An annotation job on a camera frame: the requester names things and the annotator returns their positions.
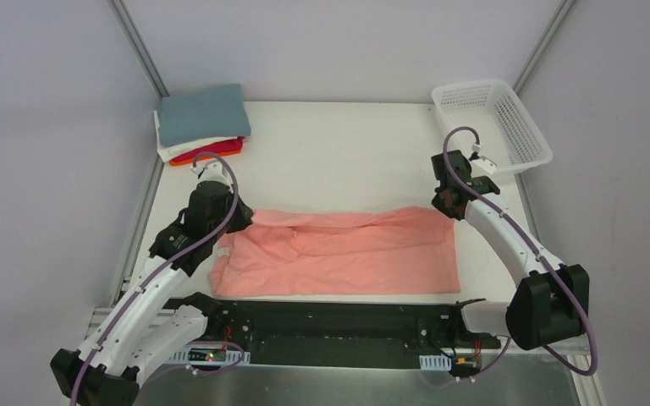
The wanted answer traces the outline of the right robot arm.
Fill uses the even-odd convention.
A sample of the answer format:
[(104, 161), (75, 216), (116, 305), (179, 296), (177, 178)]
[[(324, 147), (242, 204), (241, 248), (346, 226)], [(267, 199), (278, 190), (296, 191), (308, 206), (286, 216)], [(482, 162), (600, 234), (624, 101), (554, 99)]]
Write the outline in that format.
[(465, 347), (486, 333), (510, 337), (530, 350), (584, 334), (590, 285), (584, 268), (567, 266), (524, 230), (499, 187), (487, 176), (472, 176), (471, 163), (460, 151), (439, 153), (431, 162), (438, 181), (432, 206), (476, 229), (516, 287), (507, 303), (472, 299), (461, 304), (460, 315), (446, 325), (450, 342)]

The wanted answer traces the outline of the salmon pink t-shirt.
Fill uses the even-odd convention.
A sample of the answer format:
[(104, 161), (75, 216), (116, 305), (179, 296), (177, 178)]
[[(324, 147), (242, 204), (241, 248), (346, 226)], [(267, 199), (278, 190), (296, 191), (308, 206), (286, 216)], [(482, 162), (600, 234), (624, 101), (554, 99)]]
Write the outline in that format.
[(457, 294), (454, 221), (417, 206), (376, 214), (257, 210), (223, 236), (209, 273), (223, 297)]

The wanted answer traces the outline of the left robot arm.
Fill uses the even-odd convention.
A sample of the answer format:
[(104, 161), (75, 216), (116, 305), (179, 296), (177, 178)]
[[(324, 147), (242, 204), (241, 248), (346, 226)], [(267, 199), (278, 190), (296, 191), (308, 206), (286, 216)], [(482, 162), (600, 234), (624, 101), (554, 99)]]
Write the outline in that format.
[(160, 231), (141, 274), (104, 322), (76, 350), (59, 349), (50, 367), (72, 405), (131, 405), (140, 387), (175, 352), (197, 338), (223, 335), (222, 304), (194, 293), (155, 329), (151, 323), (173, 293), (210, 258), (220, 238), (252, 224), (236, 181), (206, 180), (186, 208)]

